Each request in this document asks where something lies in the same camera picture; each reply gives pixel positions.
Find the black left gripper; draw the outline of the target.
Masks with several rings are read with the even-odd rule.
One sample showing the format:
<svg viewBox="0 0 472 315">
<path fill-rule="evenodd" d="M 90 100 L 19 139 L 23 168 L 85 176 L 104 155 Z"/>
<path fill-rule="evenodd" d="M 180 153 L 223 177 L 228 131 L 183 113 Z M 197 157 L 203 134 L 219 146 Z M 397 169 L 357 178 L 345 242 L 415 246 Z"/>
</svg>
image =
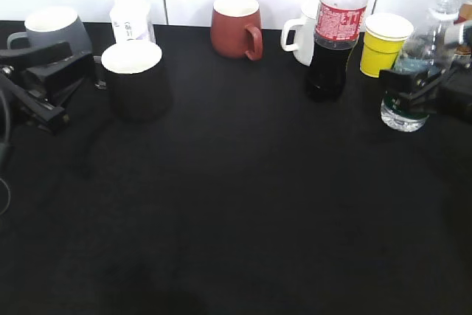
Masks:
<svg viewBox="0 0 472 315">
<path fill-rule="evenodd" d="M 1 122 L 9 135 L 15 123 L 58 134 L 70 122 L 66 107 L 85 79 L 94 78 L 91 52 L 73 54 L 66 41 L 1 50 Z"/>
</svg>

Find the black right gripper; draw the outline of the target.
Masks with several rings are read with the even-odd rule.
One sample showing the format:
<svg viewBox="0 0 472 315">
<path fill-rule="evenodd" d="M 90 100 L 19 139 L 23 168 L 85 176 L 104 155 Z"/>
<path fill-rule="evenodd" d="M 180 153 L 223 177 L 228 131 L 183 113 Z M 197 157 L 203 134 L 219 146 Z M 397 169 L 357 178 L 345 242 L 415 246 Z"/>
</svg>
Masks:
<svg viewBox="0 0 472 315">
<path fill-rule="evenodd" d="M 442 74 L 442 69 L 420 69 L 419 71 L 383 69 L 379 79 L 386 89 L 383 104 L 394 114 L 405 118 L 427 118 L 428 114 L 405 111 L 396 103 L 392 92 L 414 94 L 440 76 L 437 91 L 437 113 L 471 123 L 471 62 L 454 61 L 451 68 Z"/>
</svg>

